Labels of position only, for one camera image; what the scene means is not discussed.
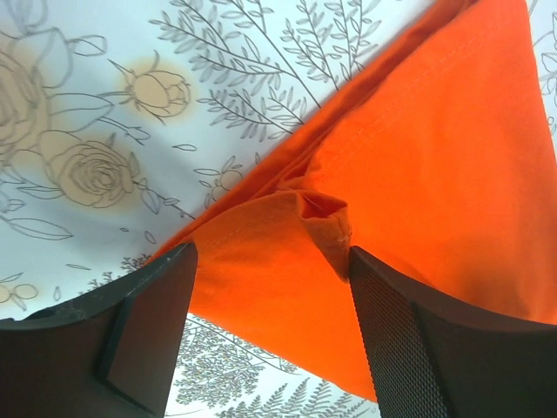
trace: beige flower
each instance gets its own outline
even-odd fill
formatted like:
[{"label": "beige flower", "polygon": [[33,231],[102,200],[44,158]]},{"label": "beige flower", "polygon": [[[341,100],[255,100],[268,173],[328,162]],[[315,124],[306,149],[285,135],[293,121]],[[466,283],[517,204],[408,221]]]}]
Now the beige flower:
[{"label": "beige flower", "polygon": [[38,71],[30,74],[0,51],[0,165],[18,148],[33,146],[49,129],[48,99]]},{"label": "beige flower", "polygon": [[191,102],[190,85],[182,76],[157,70],[158,54],[151,69],[140,75],[112,64],[124,74],[127,84],[125,91],[117,93],[128,96],[123,103],[133,101],[139,111],[148,111],[161,122],[162,118],[179,115]]},{"label": "beige flower", "polygon": [[130,162],[103,143],[47,131],[38,144],[48,179],[80,205],[112,206],[133,191]]}]

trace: white surface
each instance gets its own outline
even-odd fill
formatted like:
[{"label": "white surface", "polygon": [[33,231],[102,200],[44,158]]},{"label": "white surface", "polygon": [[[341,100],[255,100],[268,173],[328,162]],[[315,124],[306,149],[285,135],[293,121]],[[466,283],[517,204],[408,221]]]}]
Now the white surface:
[{"label": "white surface", "polygon": [[[432,2],[362,1],[372,9],[362,20],[369,33],[357,49],[369,51],[360,64]],[[307,120],[350,77],[343,66],[352,64],[355,74],[340,32],[343,16],[355,10],[349,38],[357,34],[358,1],[343,0],[344,15],[339,0],[319,4],[315,31],[332,29],[324,44],[308,43],[315,36],[300,21],[301,0],[0,1],[0,103],[14,122],[0,131],[0,318],[24,318],[140,266]],[[533,13],[553,132],[555,11],[539,0]],[[312,64],[297,64],[286,19],[301,43],[313,45],[314,63],[333,54],[309,75]],[[212,71],[207,59],[216,63]],[[324,416],[379,416],[371,402],[193,315],[175,377],[173,416],[232,408],[227,416],[263,418],[272,410],[313,418],[322,416],[312,409],[316,396],[323,410],[340,405],[337,415]],[[238,406],[257,396],[265,404],[277,391],[268,409],[253,404],[253,415]]]}]

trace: folded orange fabric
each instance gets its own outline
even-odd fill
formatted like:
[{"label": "folded orange fabric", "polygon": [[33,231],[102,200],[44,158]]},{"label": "folded orange fabric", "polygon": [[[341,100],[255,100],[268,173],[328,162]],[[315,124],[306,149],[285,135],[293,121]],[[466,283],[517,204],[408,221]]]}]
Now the folded orange fabric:
[{"label": "folded orange fabric", "polygon": [[159,254],[190,240],[193,313],[371,400],[350,245],[557,323],[557,165],[524,0],[438,0]]}]

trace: orange cloth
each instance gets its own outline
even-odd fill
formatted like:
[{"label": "orange cloth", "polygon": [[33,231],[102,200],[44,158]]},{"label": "orange cloth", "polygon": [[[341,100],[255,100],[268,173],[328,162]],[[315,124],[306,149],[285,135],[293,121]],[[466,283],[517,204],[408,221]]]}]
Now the orange cloth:
[{"label": "orange cloth", "polygon": [[335,274],[349,245],[557,323],[557,165],[524,0],[438,0],[160,253],[192,239],[193,313],[371,400]]}]

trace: floral tablecloth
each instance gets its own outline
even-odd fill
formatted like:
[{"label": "floral tablecloth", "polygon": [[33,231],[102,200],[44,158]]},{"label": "floral tablecloth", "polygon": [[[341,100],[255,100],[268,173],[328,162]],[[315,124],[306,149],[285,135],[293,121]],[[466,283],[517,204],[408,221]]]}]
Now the floral tablecloth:
[{"label": "floral tablecloth", "polygon": [[[140,267],[432,2],[0,0],[0,318]],[[556,139],[557,6],[528,5]],[[379,411],[190,315],[167,414]]]}]

